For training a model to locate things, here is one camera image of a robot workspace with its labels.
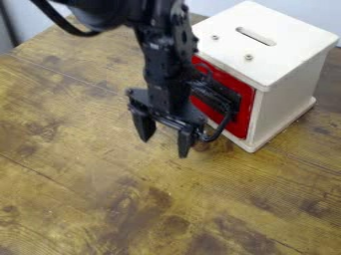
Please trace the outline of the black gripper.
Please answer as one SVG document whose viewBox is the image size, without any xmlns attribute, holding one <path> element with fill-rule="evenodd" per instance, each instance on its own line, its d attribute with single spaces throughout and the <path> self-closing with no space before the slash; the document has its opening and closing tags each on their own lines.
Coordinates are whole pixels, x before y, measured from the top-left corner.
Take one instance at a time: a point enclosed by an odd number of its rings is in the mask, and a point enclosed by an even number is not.
<svg viewBox="0 0 341 255">
<path fill-rule="evenodd" d="M 138 137 L 147 142 L 156 123 L 177 131 L 177 157 L 185 158 L 199 138 L 204 117 L 189 102 L 189 83 L 200 78 L 191 64 L 196 42 L 140 42 L 144 54 L 144 89 L 126 89 L 128 108 Z"/>
</svg>

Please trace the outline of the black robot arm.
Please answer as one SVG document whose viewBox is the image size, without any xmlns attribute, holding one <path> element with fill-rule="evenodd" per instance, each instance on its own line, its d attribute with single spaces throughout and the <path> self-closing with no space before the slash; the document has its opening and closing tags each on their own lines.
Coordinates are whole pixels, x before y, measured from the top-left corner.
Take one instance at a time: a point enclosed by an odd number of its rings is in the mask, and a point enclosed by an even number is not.
<svg viewBox="0 0 341 255">
<path fill-rule="evenodd" d="M 177 133 L 177 156 L 187 157 L 203 131 L 204 117 L 189 103 L 200 74 L 191 58 L 197 37 L 183 0 L 29 0 L 69 34 L 93 37 L 121 26 L 133 29 L 144 54 L 142 89 L 128 89 L 128 108 L 138 137 L 147 141 L 161 123 Z"/>
</svg>

